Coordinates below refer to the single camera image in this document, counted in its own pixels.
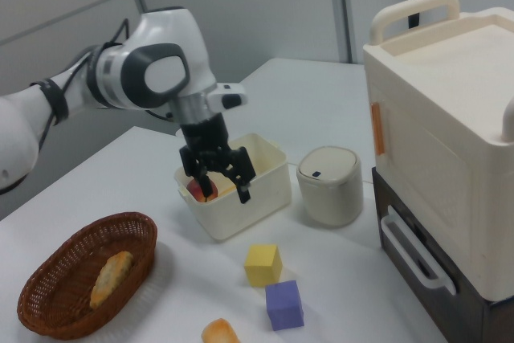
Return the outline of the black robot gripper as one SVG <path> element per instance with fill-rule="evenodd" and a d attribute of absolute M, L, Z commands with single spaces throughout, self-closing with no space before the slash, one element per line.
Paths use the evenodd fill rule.
<path fill-rule="evenodd" d="M 256 176 L 245 147 L 231 149 L 228 132 L 221 113 L 195 124 L 180 125 L 186 146 L 179 151 L 184 173 L 195 183 L 189 188 L 196 199 L 216 198 L 216 188 L 207 176 L 206 167 L 194 155 L 220 150 L 220 173 L 234 183 L 239 201 L 246 204 L 251 195 L 251 180 Z"/>

